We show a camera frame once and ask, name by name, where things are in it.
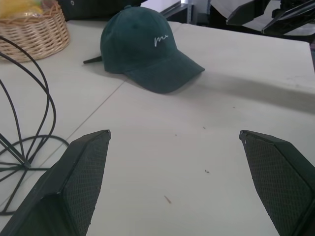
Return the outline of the dark green baseball cap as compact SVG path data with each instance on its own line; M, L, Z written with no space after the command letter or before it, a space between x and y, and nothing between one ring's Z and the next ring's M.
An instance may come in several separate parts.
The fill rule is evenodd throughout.
M104 70L124 74L142 88L158 94L172 93L205 69L176 45L167 19L155 10L127 5L106 24L100 38L99 57Z

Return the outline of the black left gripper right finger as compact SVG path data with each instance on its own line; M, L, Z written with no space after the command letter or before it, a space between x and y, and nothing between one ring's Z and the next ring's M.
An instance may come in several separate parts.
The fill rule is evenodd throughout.
M280 236L315 236L315 166L290 142L239 134L256 192Z

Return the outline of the yellow fruit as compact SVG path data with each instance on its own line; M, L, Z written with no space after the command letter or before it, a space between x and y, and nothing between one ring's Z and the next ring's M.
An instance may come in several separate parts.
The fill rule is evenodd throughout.
M38 17L54 3L55 0L0 0L0 19Z

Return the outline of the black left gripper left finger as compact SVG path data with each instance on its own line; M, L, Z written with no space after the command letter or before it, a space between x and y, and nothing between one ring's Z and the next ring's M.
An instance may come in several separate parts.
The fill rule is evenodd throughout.
M0 236L86 236L110 139L110 130L101 130L71 142L39 178Z

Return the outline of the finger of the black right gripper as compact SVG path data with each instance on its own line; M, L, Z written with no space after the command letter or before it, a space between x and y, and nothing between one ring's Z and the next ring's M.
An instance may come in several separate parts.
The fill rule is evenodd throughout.
M307 24L314 25L315 0L281 0L272 18L261 30L263 34L287 34Z
M244 25L264 14L268 0L251 0L237 7L227 18L227 25Z

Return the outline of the woven wicker basket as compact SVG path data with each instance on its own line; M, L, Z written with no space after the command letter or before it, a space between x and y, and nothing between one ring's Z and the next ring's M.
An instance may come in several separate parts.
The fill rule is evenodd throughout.
M21 47L35 60L62 51L70 42L63 11L55 0L41 16L0 19L0 36Z

